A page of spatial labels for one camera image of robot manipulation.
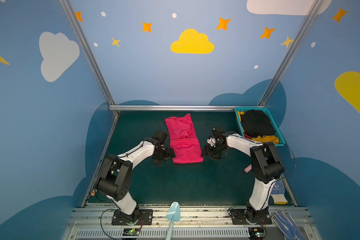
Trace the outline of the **magenta pink t-shirt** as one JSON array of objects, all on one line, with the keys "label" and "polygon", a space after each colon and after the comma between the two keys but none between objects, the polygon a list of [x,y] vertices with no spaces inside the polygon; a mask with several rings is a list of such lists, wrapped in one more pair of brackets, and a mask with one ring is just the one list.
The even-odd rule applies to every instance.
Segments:
[{"label": "magenta pink t-shirt", "polygon": [[170,136],[170,147],[175,152],[174,164],[203,162],[200,142],[190,114],[165,119]]}]

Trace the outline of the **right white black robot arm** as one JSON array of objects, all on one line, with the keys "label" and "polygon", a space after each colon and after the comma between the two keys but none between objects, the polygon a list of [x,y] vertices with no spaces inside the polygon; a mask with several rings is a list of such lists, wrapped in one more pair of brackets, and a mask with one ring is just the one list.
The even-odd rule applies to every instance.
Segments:
[{"label": "right white black robot arm", "polygon": [[202,150],[202,155],[219,160],[223,151],[228,148],[236,149],[251,157],[255,183],[246,206],[246,221],[249,224],[271,224],[269,198],[274,184],[281,179],[285,171],[275,144],[255,142],[235,132],[224,133],[213,129],[207,145]]}]

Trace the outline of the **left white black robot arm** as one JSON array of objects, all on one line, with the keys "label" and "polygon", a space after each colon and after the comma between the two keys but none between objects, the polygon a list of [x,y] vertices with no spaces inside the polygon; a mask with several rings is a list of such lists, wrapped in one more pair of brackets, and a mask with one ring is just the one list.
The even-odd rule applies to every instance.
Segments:
[{"label": "left white black robot arm", "polygon": [[157,130],[153,137],[143,139],[131,150],[106,157],[107,162],[96,177],[94,189],[118,207],[114,213],[117,224],[132,225],[139,220],[139,205],[129,192],[133,169],[147,158],[158,166],[175,157],[174,150],[165,147],[167,136],[167,133]]}]

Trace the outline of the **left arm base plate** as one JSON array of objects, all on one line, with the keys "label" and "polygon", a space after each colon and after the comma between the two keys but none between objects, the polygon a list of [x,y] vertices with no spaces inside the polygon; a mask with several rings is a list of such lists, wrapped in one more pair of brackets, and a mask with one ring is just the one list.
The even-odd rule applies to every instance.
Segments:
[{"label": "left arm base plate", "polygon": [[135,210],[131,215],[122,213],[120,210],[114,212],[112,218],[112,226],[137,226],[137,225],[148,225],[152,224],[153,210],[142,209]]}]

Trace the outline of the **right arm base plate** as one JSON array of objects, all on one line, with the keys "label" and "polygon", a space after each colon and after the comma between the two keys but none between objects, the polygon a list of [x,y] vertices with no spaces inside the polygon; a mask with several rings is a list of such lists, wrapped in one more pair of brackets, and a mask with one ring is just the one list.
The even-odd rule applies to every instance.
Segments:
[{"label": "right arm base plate", "polygon": [[272,220],[268,208],[260,211],[252,209],[228,209],[228,215],[231,217],[234,225],[271,225]]}]

